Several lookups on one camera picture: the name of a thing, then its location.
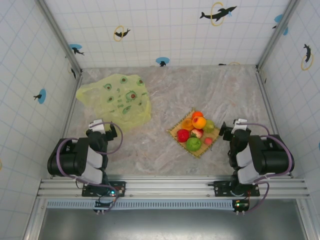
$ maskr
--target marble floor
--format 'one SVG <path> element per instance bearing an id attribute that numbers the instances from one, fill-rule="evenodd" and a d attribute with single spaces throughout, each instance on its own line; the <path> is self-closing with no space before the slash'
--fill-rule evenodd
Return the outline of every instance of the marble floor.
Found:
<path id="1" fill-rule="evenodd" d="M 85 69 L 81 84 L 97 82 L 112 74 L 139 75 L 145 82 L 151 101 L 151 120 L 124 134 L 118 152 L 109 155 L 106 172 L 121 175 L 230 175 L 227 152 L 229 143 L 220 137 L 200 158 L 181 148 L 167 130 L 192 107 L 221 127 L 234 119 L 265 124 L 270 130 L 267 110 L 250 65 L 122 67 Z M 85 137 L 88 124 L 96 119 L 94 110 L 78 100 L 75 103 L 68 137 Z M 265 130 L 251 126 L 251 134 Z M 109 142 L 108 151 L 120 139 Z"/>

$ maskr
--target red fruit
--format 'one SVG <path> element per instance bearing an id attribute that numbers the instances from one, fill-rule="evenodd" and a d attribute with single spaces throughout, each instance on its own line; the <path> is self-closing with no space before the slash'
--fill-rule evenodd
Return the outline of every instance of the red fruit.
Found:
<path id="1" fill-rule="evenodd" d="M 185 143 L 190 137 L 190 134 L 188 130 L 180 129 L 179 131 L 176 132 L 176 137 L 179 143 Z"/>
<path id="2" fill-rule="evenodd" d="M 213 139 L 211 137 L 206 137 L 204 140 L 204 144 L 210 146 L 213 143 Z"/>
<path id="3" fill-rule="evenodd" d="M 194 128 L 191 131 L 191 135 L 195 135 L 195 137 L 197 137 L 198 139 L 202 138 L 202 136 L 204 135 L 204 131 L 202 129 L 197 129 Z"/>

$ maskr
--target blue circle sticker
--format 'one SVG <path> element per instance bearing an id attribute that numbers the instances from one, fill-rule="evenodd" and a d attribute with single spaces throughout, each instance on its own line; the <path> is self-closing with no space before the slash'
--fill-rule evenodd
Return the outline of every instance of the blue circle sticker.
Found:
<path id="1" fill-rule="evenodd" d="M 45 102 L 46 96 L 47 96 L 46 90 L 44 88 L 42 88 L 39 92 L 39 95 L 41 95 L 41 96 L 38 98 L 38 102 L 40 104 L 43 104 Z"/>

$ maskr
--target green apple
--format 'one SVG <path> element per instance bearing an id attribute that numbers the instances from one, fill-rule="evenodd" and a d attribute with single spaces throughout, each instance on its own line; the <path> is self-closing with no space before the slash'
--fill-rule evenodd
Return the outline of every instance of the green apple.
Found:
<path id="1" fill-rule="evenodd" d="M 198 151 L 201 148 L 202 142 L 197 137 L 190 137 L 186 141 L 186 149 L 190 152 Z"/>
<path id="2" fill-rule="evenodd" d="M 206 124 L 203 128 L 203 131 L 205 131 L 206 133 L 212 133 L 215 129 L 215 123 L 211 120 L 206 120 Z"/>

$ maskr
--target yellow plastic bag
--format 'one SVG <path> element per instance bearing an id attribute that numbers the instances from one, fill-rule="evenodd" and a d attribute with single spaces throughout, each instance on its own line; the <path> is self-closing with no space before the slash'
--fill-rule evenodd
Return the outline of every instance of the yellow plastic bag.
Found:
<path id="1" fill-rule="evenodd" d="M 138 75 L 113 74 L 82 85 L 76 98 L 86 107 L 94 108 L 98 119 L 118 124 L 123 132 L 151 119 L 148 91 Z"/>

